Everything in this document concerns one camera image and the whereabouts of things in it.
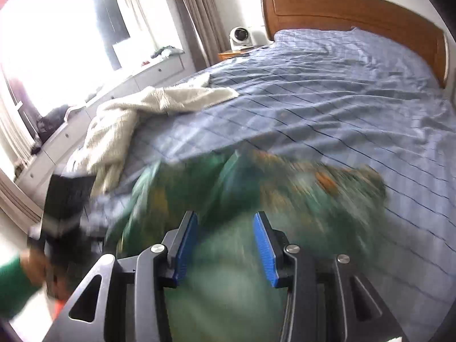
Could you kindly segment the person's left hand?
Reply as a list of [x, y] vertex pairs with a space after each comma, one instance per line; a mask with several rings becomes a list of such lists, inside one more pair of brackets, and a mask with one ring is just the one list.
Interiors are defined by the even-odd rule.
[[66, 284], [66, 277], [61, 269], [50, 264], [45, 255], [37, 249], [26, 249], [20, 255], [20, 265], [33, 286], [42, 287], [48, 275], [52, 275], [50, 290], [58, 300], [68, 300], [71, 292]]

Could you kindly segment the green sleeved left forearm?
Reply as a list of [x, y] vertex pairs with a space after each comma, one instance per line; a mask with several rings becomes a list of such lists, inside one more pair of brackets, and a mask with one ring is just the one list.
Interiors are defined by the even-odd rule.
[[28, 300], [42, 287], [42, 280], [32, 281], [16, 256], [1, 266], [1, 319], [10, 321], [21, 312]]

